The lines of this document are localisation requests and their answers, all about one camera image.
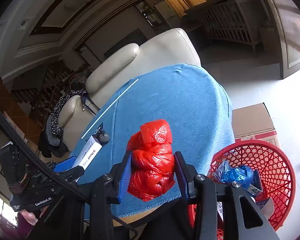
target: brown tiled wall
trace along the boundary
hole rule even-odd
[[[41,129],[23,112],[13,100],[0,78],[0,111],[6,111],[15,124],[25,133],[25,137],[38,145]]]

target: bolt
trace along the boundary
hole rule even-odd
[[[233,181],[232,183],[231,183],[231,185],[232,185],[232,187],[240,187],[240,183],[239,182],[237,182],[237,181]]]
[[[111,174],[107,173],[107,174],[104,174],[102,177],[104,180],[109,180],[109,179],[111,179]]]
[[[205,180],[206,176],[204,176],[203,174],[197,174],[197,175],[195,176],[195,178],[196,178],[196,180],[202,181],[202,180]]]

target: dark wood ceiling trim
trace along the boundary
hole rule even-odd
[[[69,24],[86,8],[88,8],[92,3],[96,0],[90,0],[84,6],[80,8],[62,27],[53,27],[53,26],[42,26],[42,24],[46,21],[49,15],[53,12],[53,10],[62,2],[63,0],[55,0],[52,5],[45,11],[45,13],[41,16],[36,26],[33,28],[30,35],[36,34],[50,34],[50,33],[62,33],[65,28],[69,26]]]
[[[128,9],[130,6],[139,3],[143,0],[129,0],[128,2],[124,3],[122,6],[114,10],[113,12],[109,13],[106,17],[101,19],[98,23],[96,23],[73,47],[73,50],[78,49],[81,47],[87,39],[89,39],[99,28],[105,25],[107,22],[112,20],[118,14],[122,13],[124,10]]]

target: beige leather sofa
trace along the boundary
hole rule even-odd
[[[119,49],[90,75],[86,90],[93,102],[102,108],[118,88],[131,78],[178,63],[201,66],[194,46],[180,28],[161,33],[141,46],[131,43]],[[98,111],[88,100],[86,104],[95,113]],[[70,151],[93,117],[94,114],[89,110],[82,109],[80,96],[73,96],[64,105],[59,123],[64,127],[63,141]]]

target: blue plastic bag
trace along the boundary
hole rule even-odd
[[[222,183],[237,181],[244,189],[247,189],[253,181],[253,170],[246,165],[232,168],[228,161],[223,161],[217,168],[214,177]]]

